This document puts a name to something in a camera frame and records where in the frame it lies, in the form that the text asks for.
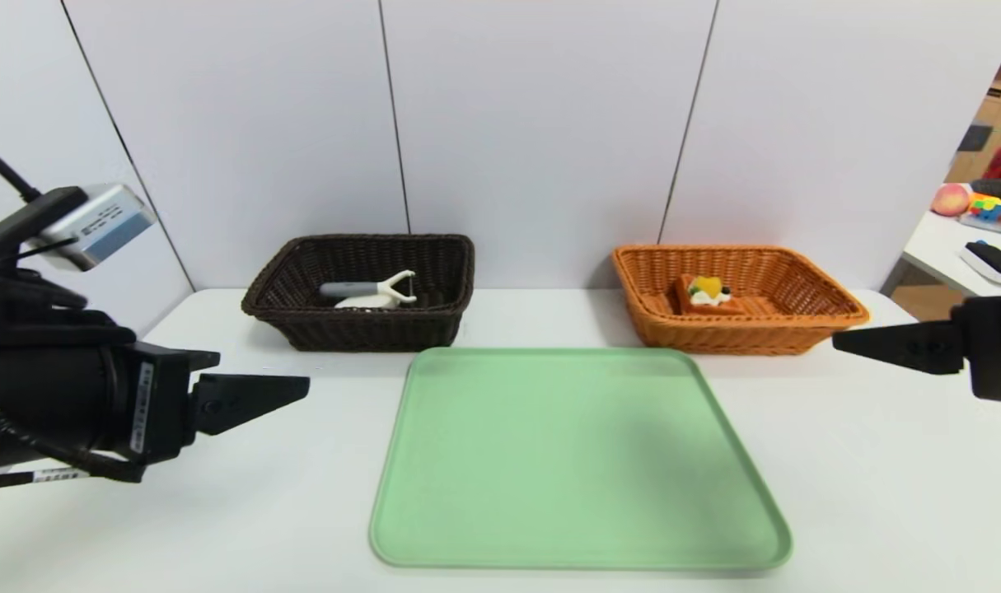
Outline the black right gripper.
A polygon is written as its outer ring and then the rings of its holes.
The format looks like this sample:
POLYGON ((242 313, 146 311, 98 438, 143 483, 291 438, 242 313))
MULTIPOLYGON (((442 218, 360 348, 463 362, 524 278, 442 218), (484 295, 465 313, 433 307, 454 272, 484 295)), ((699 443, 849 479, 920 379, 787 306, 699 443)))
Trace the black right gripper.
POLYGON ((959 374, 965 359, 972 394, 1001 402, 1001 296, 966 299, 951 320, 848 330, 831 341, 840 352, 935 376, 959 374))

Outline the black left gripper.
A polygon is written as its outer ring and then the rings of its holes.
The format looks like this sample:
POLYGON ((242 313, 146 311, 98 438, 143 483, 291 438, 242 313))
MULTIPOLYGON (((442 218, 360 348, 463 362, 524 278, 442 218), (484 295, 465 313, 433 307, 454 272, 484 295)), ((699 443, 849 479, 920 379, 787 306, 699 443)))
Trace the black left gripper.
POLYGON ((147 343, 0 349, 0 468, 56 460, 138 483, 194 434, 221 435, 306 398, 308 376, 202 374, 220 354, 147 343))

